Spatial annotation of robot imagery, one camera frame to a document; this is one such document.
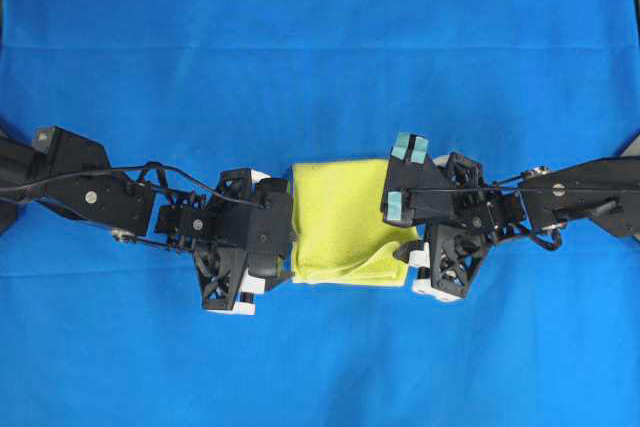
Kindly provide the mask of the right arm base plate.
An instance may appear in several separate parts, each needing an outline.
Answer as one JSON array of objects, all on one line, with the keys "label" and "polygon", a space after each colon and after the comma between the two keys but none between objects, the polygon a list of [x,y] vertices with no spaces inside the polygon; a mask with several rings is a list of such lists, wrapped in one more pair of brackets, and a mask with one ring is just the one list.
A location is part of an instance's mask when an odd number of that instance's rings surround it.
[{"label": "right arm base plate", "polygon": [[634,139],[622,150],[621,157],[639,156],[640,155],[640,134],[637,134]]}]

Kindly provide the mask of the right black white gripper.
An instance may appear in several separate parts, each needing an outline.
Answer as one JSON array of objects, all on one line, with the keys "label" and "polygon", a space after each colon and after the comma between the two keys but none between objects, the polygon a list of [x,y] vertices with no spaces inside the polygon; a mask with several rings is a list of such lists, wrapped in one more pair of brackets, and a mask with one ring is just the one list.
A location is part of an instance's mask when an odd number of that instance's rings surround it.
[{"label": "right black white gripper", "polygon": [[408,169],[408,222],[425,233],[393,257],[417,269],[414,293],[441,302],[463,299],[495,239],[495,193],[481,164],[456,152],[412,160]]}]

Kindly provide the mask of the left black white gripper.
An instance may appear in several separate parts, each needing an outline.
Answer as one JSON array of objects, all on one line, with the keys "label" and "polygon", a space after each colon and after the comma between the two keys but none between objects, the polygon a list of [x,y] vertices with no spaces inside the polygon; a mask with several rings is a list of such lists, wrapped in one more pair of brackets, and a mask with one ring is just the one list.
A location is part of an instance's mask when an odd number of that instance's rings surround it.
[{"label": "left black white gripper", "polygon": [[292,271],[267,270],[263,279],[249,272],[247,249],[250,212],[265,205],[271,175],[253,169],[224,171],[204,211],[212,218],[203,228],[205,243],[193,253],[202,308],[227,315],[253,315],[254,297],[289,281]]}]

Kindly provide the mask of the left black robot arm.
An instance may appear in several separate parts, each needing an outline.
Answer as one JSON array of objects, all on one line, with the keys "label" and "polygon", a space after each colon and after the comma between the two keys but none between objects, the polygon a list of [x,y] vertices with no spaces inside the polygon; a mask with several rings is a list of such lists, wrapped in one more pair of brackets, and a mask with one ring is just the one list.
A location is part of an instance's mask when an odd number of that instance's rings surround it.
[{"label": "left black robot arm", "polygon": [[249,169],[221,173],[216,187],[169,186],[172,167],[114,167],[103,145],[60,127],[29,145],[1,135],[1,228],[36,202],[71,221],[103,227],[121,243],[188,253],[206,311],[252,315],[254,298],[293,278],[289,183]]}]

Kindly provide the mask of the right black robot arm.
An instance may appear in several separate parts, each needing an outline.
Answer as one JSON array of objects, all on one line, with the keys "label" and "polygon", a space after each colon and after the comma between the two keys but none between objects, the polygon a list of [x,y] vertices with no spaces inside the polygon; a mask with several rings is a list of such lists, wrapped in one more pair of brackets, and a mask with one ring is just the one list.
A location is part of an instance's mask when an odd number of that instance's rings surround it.
[{"label": "right black robot arm", "polygon": [[408,152],[389,159],[380,210],[397,227],[422,225],[395,258],[417,269],[414,292],[442,302],[465,298],[489,251],[528,239],[547,251],[561,231],[587,219],[617,238],[639,234],[639,158],[538,167],[488,183],[480,163],[459,153],[438,159]]}]

